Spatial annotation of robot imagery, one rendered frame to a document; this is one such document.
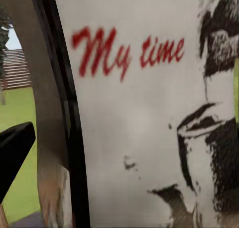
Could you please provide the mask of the bottle of coffee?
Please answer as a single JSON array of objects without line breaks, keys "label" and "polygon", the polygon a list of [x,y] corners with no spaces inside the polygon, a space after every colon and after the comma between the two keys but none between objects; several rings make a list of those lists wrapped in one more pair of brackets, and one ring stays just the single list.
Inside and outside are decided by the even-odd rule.
[{"label": "bottle of coffee", "polygon": [[45,228],[239,228],[239,0],[2,2]]}]

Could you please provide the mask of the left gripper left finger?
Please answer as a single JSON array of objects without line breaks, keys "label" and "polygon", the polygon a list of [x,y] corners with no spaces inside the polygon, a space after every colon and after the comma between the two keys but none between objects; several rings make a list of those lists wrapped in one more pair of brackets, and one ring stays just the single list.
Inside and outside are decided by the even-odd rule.
[{"label": "left gripper left finger", "polygon": [[35,140],[31,121],[0,133],[0,205]]}]

